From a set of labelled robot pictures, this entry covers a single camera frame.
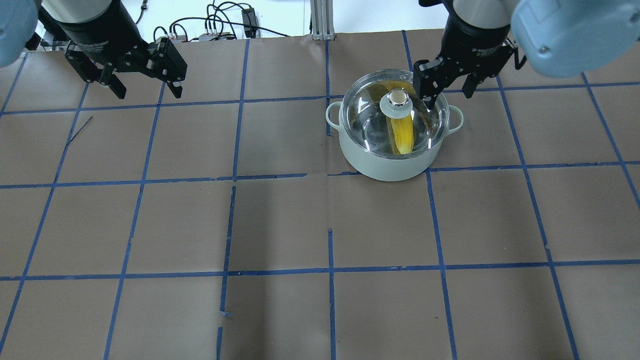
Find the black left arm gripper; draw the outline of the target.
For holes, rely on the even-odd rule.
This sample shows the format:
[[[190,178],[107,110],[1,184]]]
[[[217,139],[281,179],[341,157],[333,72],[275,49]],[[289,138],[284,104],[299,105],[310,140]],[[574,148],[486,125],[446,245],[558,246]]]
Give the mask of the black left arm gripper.
[[[53,10],[52,18],[70,39],[65,58],[84,82],[98,82],[123,100],[127,89],[116,73],[141,73],[182,98],[185,59],[170,39],[144,41],[127,10]]]

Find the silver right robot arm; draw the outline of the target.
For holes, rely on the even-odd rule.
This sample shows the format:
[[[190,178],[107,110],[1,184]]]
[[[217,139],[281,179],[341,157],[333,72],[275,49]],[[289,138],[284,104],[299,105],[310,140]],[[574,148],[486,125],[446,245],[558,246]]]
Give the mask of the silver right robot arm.
[[[443,0],[441,49],[413,65],[413,88],[428,109],[455,80],[471,98],[509,62],[547,78],[601,68],[639,40],[637,0]]]

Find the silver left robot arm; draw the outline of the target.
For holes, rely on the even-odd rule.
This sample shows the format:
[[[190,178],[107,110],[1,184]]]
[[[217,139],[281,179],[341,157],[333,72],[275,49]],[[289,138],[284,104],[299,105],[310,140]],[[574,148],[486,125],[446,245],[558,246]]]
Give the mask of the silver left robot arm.
[[[188,65],[169,38],[146,42],[120,0],[3,0],[1,66],[13,64],[33,37],[45,12],[68,37],[67,62],[88,84],[97,82],[123,100],[118,73],[140,73],[183,95]]]

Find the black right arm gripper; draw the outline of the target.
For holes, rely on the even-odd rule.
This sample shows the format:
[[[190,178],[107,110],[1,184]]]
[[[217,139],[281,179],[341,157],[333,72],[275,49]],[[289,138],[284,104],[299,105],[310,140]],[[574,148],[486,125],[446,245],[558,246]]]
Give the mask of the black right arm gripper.
[[[461,91],[467,100],[487,77],[495,78],[514,52],[505,46],[510,30],[509,24],[497,28],[473,26],[450,14],[438,57],[413,64],[413,88],[426,108],[432,111],[438,96],[459,76],[466,75]]]

